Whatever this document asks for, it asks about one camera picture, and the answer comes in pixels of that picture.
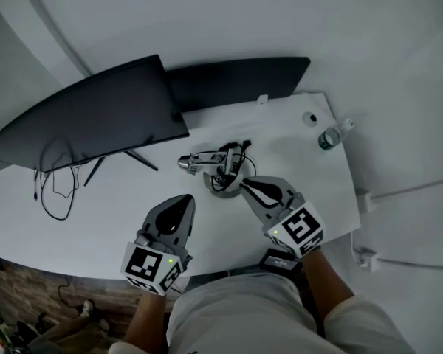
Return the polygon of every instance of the bottle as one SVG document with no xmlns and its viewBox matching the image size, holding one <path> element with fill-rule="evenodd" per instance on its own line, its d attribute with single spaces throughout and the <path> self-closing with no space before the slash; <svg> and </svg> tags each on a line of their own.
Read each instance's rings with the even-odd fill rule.
<svg viewBox="0 0 443 354">
<path fill-rule="evenodd" d="M 341 123 L 328 127 L 319 137 L 318 144 L 323 150 L 331 150 L 339 145 L 348 132 L 354 127 L 351 118 L 344 119 Z"/>
</svg>

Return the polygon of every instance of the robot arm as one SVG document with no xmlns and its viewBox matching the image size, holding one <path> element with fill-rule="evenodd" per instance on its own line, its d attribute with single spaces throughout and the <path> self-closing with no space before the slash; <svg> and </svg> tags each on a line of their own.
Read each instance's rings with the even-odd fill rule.
<svg viewBox="0 0 443 354">
<path fill-rule="evenodd" d="M 317 210 L 284 179 L 245 178 L 241 194 L 263 223 L 264 235 L 287 252 L 301 258 L 323 242 L 325 225 Z"/>
<path fill-rule="evenodd" d="M 228 148 L 226 151 L 206 151 L 181 156 L 177 160 L 177 165 L 191 175 L 201 171 L 216 174 L 217 169 L 221 169 L 225 175 L 236 175 L 231 171 L 233 167 L 232 148 Z"/>
<path fill-rule="evenodd" d="M 195 200 L 179 195 L 154 207 L 136 240 L 126 246 L 121 274 L 146 291 L 166 295 L 192 257 L 185 244 L 192 230 Z"/>
</svg>

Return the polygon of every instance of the computer monitor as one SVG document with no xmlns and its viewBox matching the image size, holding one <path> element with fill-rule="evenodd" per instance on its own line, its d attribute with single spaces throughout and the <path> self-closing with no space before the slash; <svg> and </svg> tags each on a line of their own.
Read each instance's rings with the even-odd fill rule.
<svg viewBox="0 0 443 354">
<path fill-rule="evenodd" d="M 0 131 L 0 161 L 49 172 L 188 136 L 158 55 L 93 75 Z"/>
</svg>

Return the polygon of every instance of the bottle cap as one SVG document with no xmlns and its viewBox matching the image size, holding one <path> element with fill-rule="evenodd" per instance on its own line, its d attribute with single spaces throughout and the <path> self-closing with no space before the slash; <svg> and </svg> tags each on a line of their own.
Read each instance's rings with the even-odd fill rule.
<svg viewBox="0 0 443 354">
<path fill-rule="evenodd" d="M 340 127 L 342 131 L 350 131 L 352 128 L 354 128 L 354 121 L 351 118 L 345 118 L 341 122 Z"/>
</svg>

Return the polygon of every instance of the shoe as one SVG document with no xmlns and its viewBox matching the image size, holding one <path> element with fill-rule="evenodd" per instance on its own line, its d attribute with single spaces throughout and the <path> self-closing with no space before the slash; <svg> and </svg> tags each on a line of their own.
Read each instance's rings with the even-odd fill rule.
<svg viewBox="0 0 443 354">
<path fill-rule="evenodd" d="M 104 319 L 100 320 L 100 327 L 104 332 L 108 332 L 110 330 L 110 324 Z"/>
<path fill-rule="evenodd" d="M 90 300 L 86 300 L 83 303 L 83 310 L 80 315 L 82 317 L 90 317 L 93 312 L 94 312 L 94 303 L 92 303 Z"/>
</svg>

